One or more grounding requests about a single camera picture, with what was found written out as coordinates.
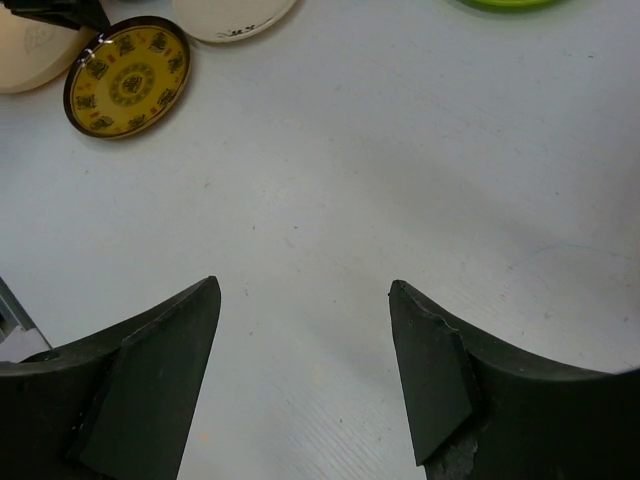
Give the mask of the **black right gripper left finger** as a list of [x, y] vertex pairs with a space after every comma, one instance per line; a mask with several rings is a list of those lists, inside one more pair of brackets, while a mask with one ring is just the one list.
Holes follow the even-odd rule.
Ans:
[[1, 475], [177, 477], [221, 308], [209, 276], [159, 305], [52, 347], [1, 291]]

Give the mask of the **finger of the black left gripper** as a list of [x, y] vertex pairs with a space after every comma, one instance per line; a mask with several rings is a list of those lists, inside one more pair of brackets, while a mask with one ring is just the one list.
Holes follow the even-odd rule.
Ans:
[[73, 30], [103, 31], [110, 21], [99, 0], [8, 0], [13, 15]]

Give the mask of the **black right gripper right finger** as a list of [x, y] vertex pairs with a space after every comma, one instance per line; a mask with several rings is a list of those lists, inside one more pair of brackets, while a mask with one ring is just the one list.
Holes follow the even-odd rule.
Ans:
[[430, 479], [635, 479], [639, 373], [509, 344], [409, 283], [389, 292], [416, 463]]

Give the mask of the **pale orange plate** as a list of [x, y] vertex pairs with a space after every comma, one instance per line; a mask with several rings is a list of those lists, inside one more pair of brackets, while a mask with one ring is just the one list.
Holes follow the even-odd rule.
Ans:
[[13, 15], [1, 7], [1, 93], [38, 88], [67, 71], [95, 32]]

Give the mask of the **yellow patterned brown-rimmed plate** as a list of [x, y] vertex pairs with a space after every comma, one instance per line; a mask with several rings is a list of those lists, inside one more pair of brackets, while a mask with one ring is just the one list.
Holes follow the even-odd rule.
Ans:
[[120, 21], [72, 63], [63, 91], [66, 117], [93, 138], [137, 134], [169, 112], [190, 70], [190, 44], [177, 24], [158, 16]]

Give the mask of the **cream plate with black patch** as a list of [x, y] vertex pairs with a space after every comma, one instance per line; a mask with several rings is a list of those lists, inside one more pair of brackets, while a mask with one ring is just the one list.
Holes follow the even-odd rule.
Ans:
[[296, 0], [173, 0], [176, 23], [207, 43], [244, 40], [270, 28]]

